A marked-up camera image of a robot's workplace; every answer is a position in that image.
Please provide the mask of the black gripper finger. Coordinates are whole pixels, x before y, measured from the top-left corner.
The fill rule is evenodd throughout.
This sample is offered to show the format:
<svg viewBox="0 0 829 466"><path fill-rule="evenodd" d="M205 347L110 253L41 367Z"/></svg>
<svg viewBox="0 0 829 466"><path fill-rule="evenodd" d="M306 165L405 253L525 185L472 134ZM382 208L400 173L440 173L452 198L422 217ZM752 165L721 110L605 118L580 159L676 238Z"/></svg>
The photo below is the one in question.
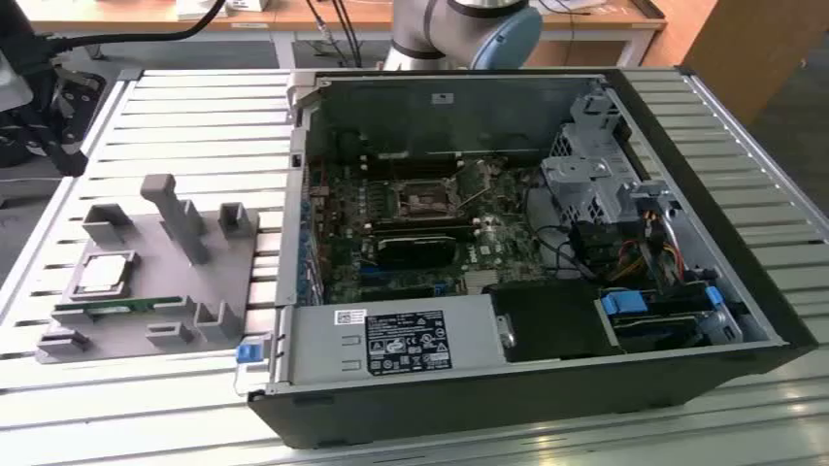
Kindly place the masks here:
<svg viewBox="0 0 829 466"><path fill-rule="evenodd" d="M65 176L79 177L89 158L82 144L105 94L105 78L94 73L55 70L47 106L42 116L51 132L47 153Z"/></svg>

